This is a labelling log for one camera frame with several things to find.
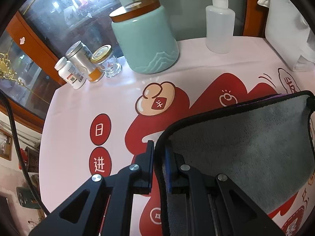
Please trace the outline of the purple grey microfiber towel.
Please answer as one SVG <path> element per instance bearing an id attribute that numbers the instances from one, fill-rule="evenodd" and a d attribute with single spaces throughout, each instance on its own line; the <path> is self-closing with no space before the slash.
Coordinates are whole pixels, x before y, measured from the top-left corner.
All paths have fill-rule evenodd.
<path id="1" fill-rule="evenodd" d="M 314 94 L 271 95 L 200 113 L 170 125 L 154 154 L 162 234 L 168 224 L 165 150 L 209 176 L 225 174 L 270 217 L 283 235 L 306 235 L 314 222 L 309 201 L 288 207 L 314 173 L 311 115 Z"/>

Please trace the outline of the pink printed tablecloth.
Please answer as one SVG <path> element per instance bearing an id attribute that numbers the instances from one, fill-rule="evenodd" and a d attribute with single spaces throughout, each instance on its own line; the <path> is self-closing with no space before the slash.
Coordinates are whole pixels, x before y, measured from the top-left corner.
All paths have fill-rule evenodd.
<path id="1" fill-rule="evenodd" d="M 91 175 L 113 175 L 172 123 L 259 97 L 314 90 L 314 72 L 290 71 L 262 38 L 235 37 L 228 54 L 202 38 L 180 41 L 180 57 L 154 75 L 132 71 L 125 58 L 113 78 L 69 84 L 53 95 L 40 150 L 40 192 L 56 209 Z"/>

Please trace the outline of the white pill bottle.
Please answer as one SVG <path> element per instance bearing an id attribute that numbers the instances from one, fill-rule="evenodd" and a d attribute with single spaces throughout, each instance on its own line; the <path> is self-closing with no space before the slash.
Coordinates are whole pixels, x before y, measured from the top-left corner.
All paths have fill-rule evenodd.
<path id="1" fill-rule="evenodd" d="M 86 77 L 64 56 L 55 64 L 55 70 L 74 89 L 80 89 L 86 81 Z"/>

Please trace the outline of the small glass jar gold lid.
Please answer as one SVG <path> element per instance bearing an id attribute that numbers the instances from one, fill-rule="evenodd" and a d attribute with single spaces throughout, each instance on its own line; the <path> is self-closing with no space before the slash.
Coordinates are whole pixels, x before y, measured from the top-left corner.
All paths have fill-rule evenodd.
<path id="1" fill-rule="evenodd" d="M 108 44 L 97 49 L 92 54 L 90 61 L 104 72 L 107 78 L 115 77 L 122 70 L 118 58 L 114 55 L 111 45 Z"/>

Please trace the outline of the silver metal tin can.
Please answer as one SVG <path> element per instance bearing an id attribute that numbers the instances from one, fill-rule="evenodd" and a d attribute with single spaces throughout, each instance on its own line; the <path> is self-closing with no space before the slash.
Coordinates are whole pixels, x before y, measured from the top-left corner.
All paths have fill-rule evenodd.
<path id="1" fill-rule="evenodd" d="M 65 55 L 90 83 L 96 83 L 103 77 L 104 72 L 90 61 L 92 53 L 82 41 L 74 43 Z"/>

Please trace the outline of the teal ceramic canister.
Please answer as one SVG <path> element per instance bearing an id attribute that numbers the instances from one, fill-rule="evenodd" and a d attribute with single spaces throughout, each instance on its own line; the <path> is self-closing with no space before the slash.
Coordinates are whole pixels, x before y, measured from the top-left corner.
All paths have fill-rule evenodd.
<path id="1" fill-rule="evenodd" d="M 123 55 L 136 73 L 151 75 L 167 70 L 179 58 L 179 48 L 167 11 L 159 0 L 142 0 L 109 14 Z"/>

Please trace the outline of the clear squeeze wash bottle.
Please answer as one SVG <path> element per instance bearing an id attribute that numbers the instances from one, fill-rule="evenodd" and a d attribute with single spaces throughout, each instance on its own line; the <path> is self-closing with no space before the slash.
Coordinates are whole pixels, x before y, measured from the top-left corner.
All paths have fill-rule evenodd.
<path id="1" fill-rule="evenodd" d="M 217 54 L 227 54 L 232 44 L 235 12 L 229 0 L 212 0 L 206 7 L 206 46 Z"/>

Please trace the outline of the white countertop appliance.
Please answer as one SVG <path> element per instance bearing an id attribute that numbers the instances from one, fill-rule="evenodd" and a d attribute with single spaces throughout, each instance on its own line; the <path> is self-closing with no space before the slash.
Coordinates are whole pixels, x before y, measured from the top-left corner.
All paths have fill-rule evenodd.
<path id="1" fill-rule="evenodd" d="M 269 0 L 265 36 L 292 71 L 314 71 L 314 34 L 290 0 Z"/>

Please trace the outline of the glass sliding door wooden frame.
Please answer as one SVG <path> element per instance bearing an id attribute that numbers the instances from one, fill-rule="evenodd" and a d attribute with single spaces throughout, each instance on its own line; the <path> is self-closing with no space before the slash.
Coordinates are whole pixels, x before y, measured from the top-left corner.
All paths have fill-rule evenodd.
<path id="1" fill-rule="evenodd" d="M 136 0 L 1 0 L 1 90 L 17 122 L 41 132 L 56 89 L 64 81 L 55 63 L 82 41 L 122 51 L 109 14 Z M 160 0 L 177 40 L 205 37 L 205 8 L 212 0 Z"/>

